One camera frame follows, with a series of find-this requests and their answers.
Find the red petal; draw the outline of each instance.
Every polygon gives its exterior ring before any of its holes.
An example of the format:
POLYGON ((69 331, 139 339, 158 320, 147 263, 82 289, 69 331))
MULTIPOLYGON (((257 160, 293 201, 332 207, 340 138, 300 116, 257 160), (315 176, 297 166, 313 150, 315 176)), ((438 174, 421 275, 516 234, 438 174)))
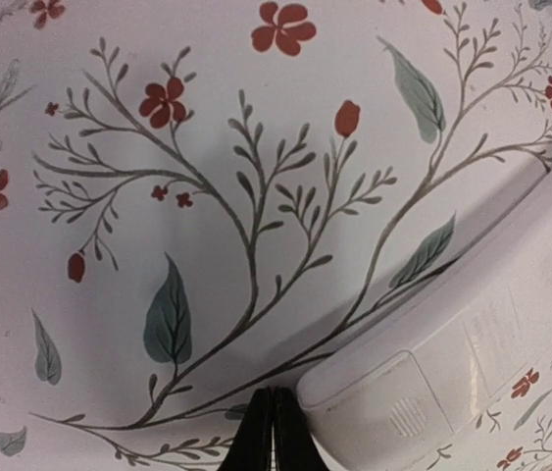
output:
POLYGON ((276 45, 287 56, 297 56, 302 50, 297 39, 287 36, 280 31, 276 34, 276 45))
POLYGON ((145 93, 152 98, 167 99, 167 91, 159 83, 149 83, 145 86, 145 93))
POLYGON ((58 5, 56 7, 49 6, 49 16, 54 20, 57 20, 62 16, 65 10, 66 8, 64 5, 58 5))
POLYGON ((2 209, 7 208, 7 207, 8 207, 8 203, 9 203, 8 197, 7 197, 5 194, 0 193, 0 211, 1 211, 2 209))
POLYGON ((38 18, 36 18, 36 21, 33 22, 33 27, 36 29, 43 29, 44 26, 47 24, 47 12, 42 12, 38 18))
POLYGON ((273 26, 261 26, 252 32, 252 45, 258 52, 265 52, 272 47, 276 29, 273 26))
POLYGON ((186 118, 186 107, 178 101, 174 101, 171 105, 174 107, 174 121, 176 123, 184 121, 186 118))
POLYGON ((45 8, 47 8, 47 6, 44 4, 44 2, 42 0, 37 0, 33 2, 31 7, 29 8, 29 11, 32 13, 38 13, 43 11, 45 8))
POLYGON ((163 128, 164 126, 166 126, 170 120, 171 107, 169 106, 169 103, 163 103, 160 110, 154 113, 154 116, 151 117, 149 123, 151 123, 152 128, 158 130, 159 128, 163 128))
POLYGON ((263 19, 263 22, 269 23, 270 25, 274 24, 274 16, 276 15, 276 12, 276 2, 265 2, 260 6, 260 18, 263 19))
POLYGON ((5 169, 0 170, 0 191, 8 185, 9 180, 8 171, 5 169))
POLYGON ((283 26, 287 23, 301 22, 308 17, 308 10, 303 5, 291 3, 282 8, 277 16, 277 25, 283 26))
POLYGON ((143 118, 147 118, 158 106, 160 106, 160 100, 158 98, 146 98, 140 104, 138 113, 140 113, 140 116, 143 118))
POLYGON ((169 78, 169 81, 167 82, 167 98, 169 101, 177 100, 183 92, 184 85, 181 80, 177 77, 169 78))
POLYGON ((294 37, 298 41, 308 41, 317 34, 315 25, 310 22, 302 23, 298 26, 286 27, 283 31, 287 36, 294 37))

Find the floral pattern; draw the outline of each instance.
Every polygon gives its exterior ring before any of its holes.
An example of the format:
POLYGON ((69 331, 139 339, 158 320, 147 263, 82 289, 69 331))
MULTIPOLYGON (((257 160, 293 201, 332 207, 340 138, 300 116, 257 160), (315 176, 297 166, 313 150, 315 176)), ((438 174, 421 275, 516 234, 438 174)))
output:
POLYGON ((310 41, 317 34, 315 25, 306 21, 308 10, 303 5, 288 4, 277 14, 276 2, 265 2, 260 7, 260 18, 266 26, 252 32, 252 43, 258 52, 268 51, 274 42, 287 56, 297 56, 302 51, 300 42, 310 41))

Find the gray-green leaf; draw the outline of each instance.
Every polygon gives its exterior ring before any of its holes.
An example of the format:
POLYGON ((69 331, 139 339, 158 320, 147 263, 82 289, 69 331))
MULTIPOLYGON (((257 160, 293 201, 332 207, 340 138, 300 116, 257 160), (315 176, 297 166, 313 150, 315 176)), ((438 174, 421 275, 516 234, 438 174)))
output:
POLYGON ((36 328, 36 376, 40 381, 46 381, 50 385, 57 385, 62 378, 62 361, 55 343, 49 337, 36 313, 31 310, 33 322, 36 328))
POLYGON ((522 417, 520 417, 520 420, 518 420, 516 422, 515 427, 513 427, 513 430, 516 431, 520 427, 522 427, 523 424, 525 424, 528 421, 528 419, 530 418, 532 413, 537 409, 537 407, 539 407, 541 402, 543 402, 545 400, 545 398, 548 395, 550 395, 551 393, 552 393, 552 389, 550 391, 545 392, 540 397, 538 397, 537 400, 527 409, 527 411, 524 413, 524 415, 522 417))
POLYGON ((445 129, 441 98, 434 85, 417 70, 391 43, 378 40, 389 50, 395 64, 395 84, 417 120, 422 140, 432 143, 437 132, 445 129))
POLYGON ((190 309, 177 265, 169 255, 165 256, 169 273, 147 311, 143 341, 152 360, 180 365, 192 354, 190 309))
POLYGON ((27 440, 27 427, 23 427, 18 432, 0 433, 0 451, 6 456, 19 454, 25 448, 27 440))
POLYGON ((456 215, 453 215, 447 223, 439 229, 432 231, 422 240, 422 243, 420 243, 420 246, 407 264, 391 279, 389 283, 391 288, 399 288, 415 280, 424 270, 432 265, 450 243, 450 239, 454 234, 455 218, 456 215))

